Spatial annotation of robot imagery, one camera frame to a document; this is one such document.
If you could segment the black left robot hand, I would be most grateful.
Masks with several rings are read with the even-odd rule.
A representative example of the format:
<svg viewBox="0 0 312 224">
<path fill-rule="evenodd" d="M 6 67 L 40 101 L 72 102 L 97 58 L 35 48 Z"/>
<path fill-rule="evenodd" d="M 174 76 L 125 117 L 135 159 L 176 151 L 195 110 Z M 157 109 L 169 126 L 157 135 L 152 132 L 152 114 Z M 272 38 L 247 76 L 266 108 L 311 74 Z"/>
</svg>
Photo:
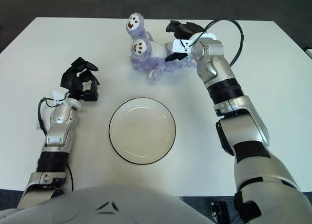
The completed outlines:
<svg viewBox="0 0 312 224">
<path fill-rule="evenodd" d="M 69 91 L 68 97 L 83 101 L 98 100 L 99 81 L 92 74 L 98 67 L 78 57 L 63 74 L 60 86 Z"/>
</svg>

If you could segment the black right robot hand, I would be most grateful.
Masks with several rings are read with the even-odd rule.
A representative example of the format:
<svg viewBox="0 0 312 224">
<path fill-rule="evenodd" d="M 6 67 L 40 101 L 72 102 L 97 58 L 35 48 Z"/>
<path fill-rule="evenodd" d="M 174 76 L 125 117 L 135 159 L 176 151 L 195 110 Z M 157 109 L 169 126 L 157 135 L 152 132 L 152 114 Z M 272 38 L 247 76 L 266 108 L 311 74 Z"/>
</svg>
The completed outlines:
<svg viewBox="0 0 312 224">
<path fill-rule="evenodd" d="M 176 39 L 190 39 L 192 35 L 203 32 L 204 28 L 192 22 L 185 24 L 177 20 L 171 20 L 167 25 L 165 31 L 167 33 L 173 32 Z M 165 61 L 182 60 L 187 57 L 187 53 L 172 53 L 165 58 Z"/>
</svg>

